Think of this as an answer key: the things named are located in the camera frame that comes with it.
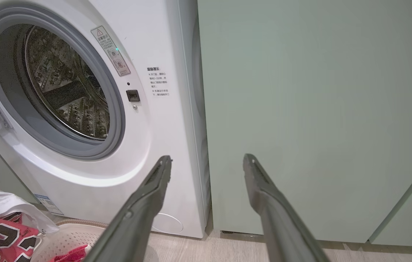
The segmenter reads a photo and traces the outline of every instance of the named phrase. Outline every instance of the blue and white sticker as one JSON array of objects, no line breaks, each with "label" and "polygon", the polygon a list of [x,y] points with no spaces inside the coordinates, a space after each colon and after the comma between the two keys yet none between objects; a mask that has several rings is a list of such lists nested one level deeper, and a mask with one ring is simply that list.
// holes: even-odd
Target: blue and white sticker
[{"label": "blue and white sticker", "polygon": [[51,201],[50,198],[46,196],[38,195],[38,194],[34,194],[34,195],[39,199],[39,202],[41,202],[41,204],[43,204],[44,207],[46,207],[46,209],[49,210],[49,212],[51,212],[52,214],[64,215],[62,211],[60,211],[60,209],[56,207],[54,202]]}]

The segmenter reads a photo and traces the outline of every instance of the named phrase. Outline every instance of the beige laundry basket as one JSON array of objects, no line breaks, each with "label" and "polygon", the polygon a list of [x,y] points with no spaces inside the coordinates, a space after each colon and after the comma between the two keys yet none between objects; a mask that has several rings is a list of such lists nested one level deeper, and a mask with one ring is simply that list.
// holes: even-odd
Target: beige laundry basket
[{"label": "beige laundry basket", "polygon": [[49,262],[56,255],[64,255],[82,246],[94,246],[107,224],[79,219],[65,219],[57,223],[60,230],[52,234],[40,235],[31,262]]}]

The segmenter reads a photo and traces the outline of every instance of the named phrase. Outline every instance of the qr code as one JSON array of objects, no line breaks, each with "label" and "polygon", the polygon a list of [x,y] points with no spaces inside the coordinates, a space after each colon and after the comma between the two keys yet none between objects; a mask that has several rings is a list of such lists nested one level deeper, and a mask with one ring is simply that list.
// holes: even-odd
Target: qr code
[{"label": "qr code", "polygon": [[50,200],[47,200],[47,199],[43,199],[44,201],[46,201],[47,202],[47,204],[50,204],[51,206],[55,206],[54,205],[54,203],[52,203],[52,201],[50,201]]}]

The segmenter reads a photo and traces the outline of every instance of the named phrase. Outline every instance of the front-loading washing machine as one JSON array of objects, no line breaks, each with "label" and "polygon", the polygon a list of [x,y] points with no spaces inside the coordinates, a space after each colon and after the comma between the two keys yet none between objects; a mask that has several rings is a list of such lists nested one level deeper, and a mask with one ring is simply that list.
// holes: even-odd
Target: front-loading washing machine
[{"label": "front-loading washing machine", "polygon": [[0,155],[50,212],[105,223],[170,155],[152,229],[203,237],[196,1],[0,0]]}]

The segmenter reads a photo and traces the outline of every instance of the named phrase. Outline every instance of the wooden floor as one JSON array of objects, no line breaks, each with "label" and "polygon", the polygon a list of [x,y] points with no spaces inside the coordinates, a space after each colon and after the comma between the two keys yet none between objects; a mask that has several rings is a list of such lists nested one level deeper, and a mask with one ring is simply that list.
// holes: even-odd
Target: wooden floor
[{"label": "wooden floor", "polygon": [[[54,222],[62,217],[44,212]],[[332,262],[412,262],[412,247],[320,242]],[[212,219],[206,236],[199,240],[151,233],[145,262],[267,262],[262,236],[223,234],[213,229]]]}]

